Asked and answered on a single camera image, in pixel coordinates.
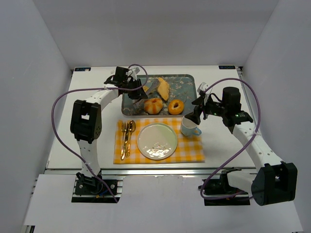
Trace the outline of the long pale bread loaf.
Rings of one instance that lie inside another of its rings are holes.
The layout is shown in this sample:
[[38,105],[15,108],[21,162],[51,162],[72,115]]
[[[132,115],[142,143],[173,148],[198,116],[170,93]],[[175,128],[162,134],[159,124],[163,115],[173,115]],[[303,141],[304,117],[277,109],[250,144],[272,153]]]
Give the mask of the long pale bread loaf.
[[170,85],[161,77],[158,78],[158,81],[159,81],[159,85],[156,88],[156,90],[162,99],[164,99],[165,101],[168,101]]

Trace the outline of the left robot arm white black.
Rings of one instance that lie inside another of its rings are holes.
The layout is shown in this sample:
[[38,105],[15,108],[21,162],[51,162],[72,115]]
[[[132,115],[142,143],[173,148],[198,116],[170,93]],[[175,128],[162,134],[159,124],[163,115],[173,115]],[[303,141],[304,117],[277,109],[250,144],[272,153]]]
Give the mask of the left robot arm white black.
[[127,94],[132,100],[147,98],[144,83],[137,77],[142,67],[131,65],[128,68],[116,67],[115,74],[105,82],[102,90],[86,100],[76,100],[73,104],[70,131],[74,134],[83,158],[82,170],[77,178],[92,179],[101,175],[98,162],[97,139],[102,132],[102,110],[112,100]]

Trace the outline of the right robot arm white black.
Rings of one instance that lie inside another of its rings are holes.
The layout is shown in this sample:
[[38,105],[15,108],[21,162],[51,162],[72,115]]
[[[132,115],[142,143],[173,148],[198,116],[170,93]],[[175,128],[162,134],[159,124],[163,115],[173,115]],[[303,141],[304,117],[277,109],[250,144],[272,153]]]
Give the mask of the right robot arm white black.
[[253,161],[257,173],[243,172],[240,168],[222,170],[219,179],[205,181],[201,186],[207,200],[232,198],[247,193],[260,205],[269,205],[295,199],[297,168],[284,162],[268,146],[258,132],[251,116],[242,110],[241,94],[236,87],[225,87],[222,99],[214,101],[211,94],[197,90],[199,97],[192,102],[195,106],[186,119],[196,125],[200,116],[221,117],[223,124],[243,145]]

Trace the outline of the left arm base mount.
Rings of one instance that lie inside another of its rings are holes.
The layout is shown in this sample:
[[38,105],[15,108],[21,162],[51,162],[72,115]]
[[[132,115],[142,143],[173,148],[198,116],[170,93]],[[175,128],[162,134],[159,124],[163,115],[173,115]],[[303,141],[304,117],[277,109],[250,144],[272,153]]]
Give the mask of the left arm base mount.
[[87,177],[81,172],[76,173],[76,180],[72,192],[72,203],[117,203],[122,193],[122,179],[108,178],[103,181],[109,189],[95,177]]

